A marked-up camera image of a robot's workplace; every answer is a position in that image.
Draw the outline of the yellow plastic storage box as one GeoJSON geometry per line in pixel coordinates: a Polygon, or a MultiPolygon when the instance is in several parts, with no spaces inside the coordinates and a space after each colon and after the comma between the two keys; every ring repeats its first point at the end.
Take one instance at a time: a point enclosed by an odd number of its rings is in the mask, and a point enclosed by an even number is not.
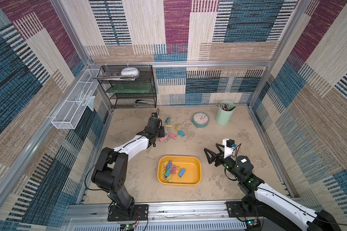
{"type": "Polygon", "coordinates": [[[160,183],[166,185],[179,185],[179,186],[195,186],[201,182],[201,164],[199,159],[190,156],[164,156],[160,159],[158,164],[157,178],[160,183]],[[164,175],[161,173],[162,163],[172,161],[173,165],[177,166],[177,173],[170,174],[169,177],[173,179],[173,183],[164,183],[164,175]],[[184,175],[180,178],[178,176],[182,168],[186,169],[184,175]]]}

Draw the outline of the blue binder clip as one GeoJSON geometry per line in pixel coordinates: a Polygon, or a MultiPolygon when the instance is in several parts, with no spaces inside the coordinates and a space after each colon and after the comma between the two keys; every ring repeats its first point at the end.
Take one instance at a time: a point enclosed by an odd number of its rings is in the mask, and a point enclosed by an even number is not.
{"type": "Polygon", "coordinates": [[[169,161],[166,165],[166,170],[171,170],[172,165],[173,165],[172,161],[169,161]]]}
{"type": "Polygon", "coordinates": [[[181,177],[184,175],[185,172],[186,172],[186,169],[185,169],[185,168],[182,168],[182,169],[180,170],[178,176],[181,178],[181,177]]]}

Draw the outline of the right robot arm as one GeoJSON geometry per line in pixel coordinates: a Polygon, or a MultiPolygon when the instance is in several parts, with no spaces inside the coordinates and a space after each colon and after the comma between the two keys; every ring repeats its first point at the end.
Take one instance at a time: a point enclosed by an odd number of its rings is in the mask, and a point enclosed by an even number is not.
{"type": "Polygon", "coordinates": [[[218,153],[204,149],[209,164],[224,167],[233,182],[237,182],[245,194],[242,207],[246,216],[256,213],[277,224],[286,231],[339,231],[335,218],[327,211],[317,212],[277,192],[253,173],[253,165],[247,156],[227,156],[234,147],[216,145],[218,153]]]}

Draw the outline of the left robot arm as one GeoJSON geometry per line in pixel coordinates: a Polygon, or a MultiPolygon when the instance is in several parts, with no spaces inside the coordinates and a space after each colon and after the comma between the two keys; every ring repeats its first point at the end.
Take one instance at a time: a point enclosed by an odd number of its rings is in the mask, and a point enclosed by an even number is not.
{"type": "Polygon", "coordinates": [[[128,161],[149,147],[156,146],[156,140],[164,135],[159,113],[152,113],[144,130],[123,145],[102,149],[98,161],[87,172],[86,175],[91,175],[91,182],[97,186],[97,190],[106,192],[111,199],[108,221],[147,220],[148,205],[136,208],[135,199],[124,186],[128,161]]]}

